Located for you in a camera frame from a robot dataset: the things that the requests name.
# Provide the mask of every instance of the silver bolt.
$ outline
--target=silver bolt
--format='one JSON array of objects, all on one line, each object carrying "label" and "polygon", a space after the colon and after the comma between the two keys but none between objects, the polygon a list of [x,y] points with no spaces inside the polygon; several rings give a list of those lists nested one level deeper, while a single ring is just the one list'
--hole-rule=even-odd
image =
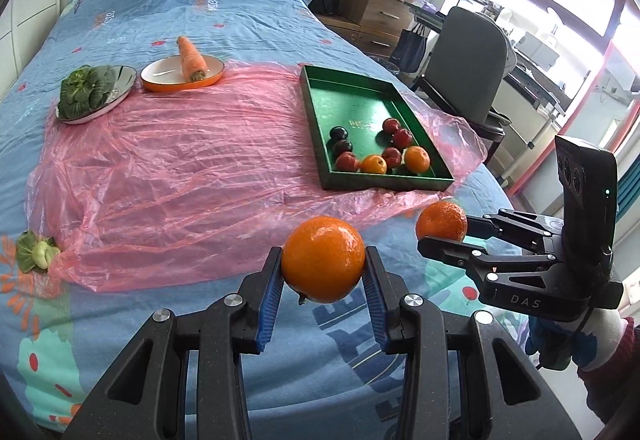
[{"label": "silver bolt", "polygon": [[156,310],[152,317],[155,322],[161,323],[162,321],[166,321],[171,317],[171,311],[169,309],[162,308],[160,310]]},{"label": "silver bolt", "polygon": [[420,306],[424,303],[424,299],[417,294],[407,294],[404,296],[404,302],[409,306]]},{"label": "silver bolt", "polygon": [[486,310],[479,310],[476,312],[476,321],[481,325],[490,325],[494,321],[494,316],[489,314]]},{"label": "silver bolt", "polygon": [[225,305],[227,306],[238,306],[238,305],[242,305],[242,302],[244,300],[242,299],[242,296],[240,294],[229,294],[228,296],[225,297]]}]

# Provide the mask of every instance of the chair backrest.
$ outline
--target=chair backrest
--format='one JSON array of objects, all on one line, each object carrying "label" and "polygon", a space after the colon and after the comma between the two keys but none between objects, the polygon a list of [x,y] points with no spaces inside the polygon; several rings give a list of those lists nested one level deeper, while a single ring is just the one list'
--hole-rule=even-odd
[{"label": "chair backrest", "polygon": [[453,7],[431,52],[424,78],[458,115],[483,124],[507,60],[502,30],[482,14]]}]

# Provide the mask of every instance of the green box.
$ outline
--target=green box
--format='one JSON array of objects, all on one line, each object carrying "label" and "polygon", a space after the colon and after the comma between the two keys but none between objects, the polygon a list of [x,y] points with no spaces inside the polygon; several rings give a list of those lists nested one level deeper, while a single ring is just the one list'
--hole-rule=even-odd
[{"label": "green box", "polygon": [[[420,121],[391,83],[305,65],[300,75],[300,86],[323,189],[357,191],[382,187],[393,191],[445,191],[452,184],[449,168]],[[367,155],[381,155],[390,146],[390,136],[382,132],[382,122],[388,117],[398,119],[402,128],[407,128],[414,135],[415,143],[429,154],[431,167],[425,173],[415,175],[404,166],[396,168],[392,175],[344,173],[333,169],[334,160],[327,147],[331,128],[346,128],[353,153],[363,159]]]}]

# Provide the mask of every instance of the hand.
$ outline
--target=hand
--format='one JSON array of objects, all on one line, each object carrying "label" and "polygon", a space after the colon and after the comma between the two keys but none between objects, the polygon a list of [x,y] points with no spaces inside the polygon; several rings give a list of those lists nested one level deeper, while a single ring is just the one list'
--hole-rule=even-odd
[{"label": "hand", "polygon": [[540,364],[551,370],[564,370],[571,359],[587,372],[601,367],[615,353],[628,322],[617,310],[595,308],[572,337],[583,318],[584,314],[571,323],[559,323],[530,317],[525,352],[540,352]]}]

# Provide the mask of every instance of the orange fruit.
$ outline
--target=orange fruit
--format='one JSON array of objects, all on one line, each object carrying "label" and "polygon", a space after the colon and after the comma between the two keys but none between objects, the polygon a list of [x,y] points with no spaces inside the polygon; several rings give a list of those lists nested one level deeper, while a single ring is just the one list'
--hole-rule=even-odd
[{"label": "orange fruit", "polygon": [[282,277],[300,295],[333,303],[356,286],[364,269],[364,241],[347,222],[317,216],[300,224],[282,248]]},{"label": "orange fruit", "polygon": [[386,161],[380,155],[367,155],[360,163],[360,171],[362,173],[376,173],[377,175],[385,175]]},{"label": "orange fruit", "polygon": [[415,235],[445,238],[461,242],[466,235],[466,215],[453,202],[440,201],[425,208],[415,223]]},{"label": "orange fruit", "polygon": [[423,147],[409,146],[404,153],[404,165],[412,173],[424,173],[431,166],[431,159]]}]

